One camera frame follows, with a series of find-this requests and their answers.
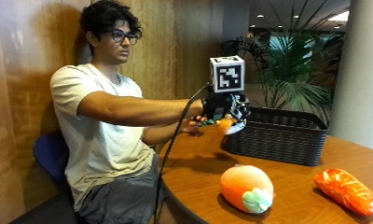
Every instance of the man's right arm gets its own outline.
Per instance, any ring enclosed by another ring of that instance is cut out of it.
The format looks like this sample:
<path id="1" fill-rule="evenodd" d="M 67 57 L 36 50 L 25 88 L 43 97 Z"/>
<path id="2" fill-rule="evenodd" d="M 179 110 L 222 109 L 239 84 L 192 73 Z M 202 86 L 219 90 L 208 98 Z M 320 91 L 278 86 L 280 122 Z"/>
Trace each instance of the man's right arm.
<path id="1" fill-rule="evenodd" d="M 94 91 L 81 101 L 78 114 L 117 125 L 146 127 L 178 122 L 187 104 L 188 100 L 150 100 Z M 187 118 L 202 112 L 202 101 L 196 100 Z"/>

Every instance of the ceiling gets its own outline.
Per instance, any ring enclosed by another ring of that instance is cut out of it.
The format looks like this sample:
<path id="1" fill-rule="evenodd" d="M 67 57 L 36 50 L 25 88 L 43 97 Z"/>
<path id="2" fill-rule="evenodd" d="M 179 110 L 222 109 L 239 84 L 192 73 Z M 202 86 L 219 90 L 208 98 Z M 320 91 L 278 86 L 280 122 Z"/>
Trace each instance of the ceiling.
<path id="1" fill-rule="evenodd" d="M 283 25 L 284 28 L 288 28 L 292 9 L 295 8 L 295 14 L 298 13 L 299 15 L 306 2 L 307 0 L 252 0 L 251 25 L 258 28 L 278 28 L 279 25 Z M 351 0 L 310 0 L 302 17 L 303 20 L 308 19 L 323 3 L 325 4 L 315 17 L 313 23 L 327 18 L 331 14 L 340 14 L 348 11 Z M 327 21 L 324 24 L 324 30 L 327 31 L 344 32 L 345 28 L 345 21 Z"/>

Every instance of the blue chair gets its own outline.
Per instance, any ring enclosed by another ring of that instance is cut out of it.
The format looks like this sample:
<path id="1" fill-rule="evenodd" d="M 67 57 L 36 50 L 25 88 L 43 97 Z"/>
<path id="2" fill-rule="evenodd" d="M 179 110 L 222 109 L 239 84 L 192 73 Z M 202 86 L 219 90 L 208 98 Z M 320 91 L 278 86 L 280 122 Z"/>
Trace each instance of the blue chair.
<path id="1" fill-rule="evenodd" d="M 79 224 L 85 223 L 78 213 L 74 212 L 73 204 L 74 198 L 71 193 L 71 187 L 66 181 L 66 164 L 69 160 L 69 147 L 62 132 L 42 134 L 34 142 L 33 146 L 34 157 L 38 164 L 47 171 L 51 179 L 55 182 L 57 188 L 61 194 L 65 194 L 71 208 L 71 213 L 75 216 L 75 220 Z"/>

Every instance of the man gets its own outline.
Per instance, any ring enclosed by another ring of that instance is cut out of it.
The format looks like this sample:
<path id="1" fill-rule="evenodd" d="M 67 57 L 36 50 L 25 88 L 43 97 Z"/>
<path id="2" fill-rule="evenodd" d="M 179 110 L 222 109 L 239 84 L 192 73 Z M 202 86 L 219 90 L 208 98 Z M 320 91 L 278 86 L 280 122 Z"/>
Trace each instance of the man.
<path id="1" fill-rule="evenodd" d="M 89 223 L 149 223 L 159 177 L 159 156 L 150 146 L 171 139 L 188 100 L 143 99 L 137 82 L 119 74 L 142 37 L 130 7 L 99 0 L 85 8 L 81 25 L 91 63 L 63 67 L 50 82 L 70 148 L 66 176 L 75 211 Z M 202 113 L 198 100 L 187 118 L 200 119 Z M 199 125 L 186 119 L 180 131 L 192 133 Z"/>

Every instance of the black cable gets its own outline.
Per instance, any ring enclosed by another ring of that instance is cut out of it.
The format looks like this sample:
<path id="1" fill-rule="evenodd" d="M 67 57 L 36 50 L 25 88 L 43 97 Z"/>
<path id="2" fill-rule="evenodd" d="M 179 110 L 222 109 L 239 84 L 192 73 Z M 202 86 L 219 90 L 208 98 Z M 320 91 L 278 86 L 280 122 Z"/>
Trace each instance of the black cable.
<path id="1" fill-rule="evenodd" d="M 166 154 L 165 154 L 165 157 L 163 157 L 163 162 L 162 162 L 162 166 L 161 166 L 161 171 L 159 171 L 159 183 L 158 183 L 158 195 L 157 195 L 157 200 L 155 200 L 155 214 L 154 214 L 154 223 L 157 224 L 158 223 L 158 212 L 159 212 L 159 192 L 161 192 L 161 183 L 162 183 L 162 173 L 163 173 L 163 168 L 165 168 L 165 164 L 166 164 L 166 161 L 167 161 L 167 158 L 170 156 L 170 153 L 171 153 L 171 150 L 173 150 L 173 146 L 174 146 L 174 143 L 175 143 L 175 140 L 177 140 L 177 136 L 178 136 L 178 131 L 179 131 L 179 128 L 182 126 L 182 123 L 184 121 L 184 118 L 187 116 L 187 113 L 188 113 L 188 110 L 190 110 L 190 107 L 191 107 L 191 104 L 194 103 L 196 97 L 199 96 L 199 94 L 207 89 L 210 88 L 212 85 L 211 84 L 207 84 L 198 92 L 196 94 L 191 97 L 188 103 L 187 103 L 187 106 L 184 107 L 184 111 L 183 111 L 183 114 L 182 114 L 182 118 L 179 120 L 179 123 L 178 123 L 178 127 L 177 127 L 177 131 L 175 131 L 175 134 L 173 136 L 173 141 L 171 141 L 171 144 L 166 150 Z"/>

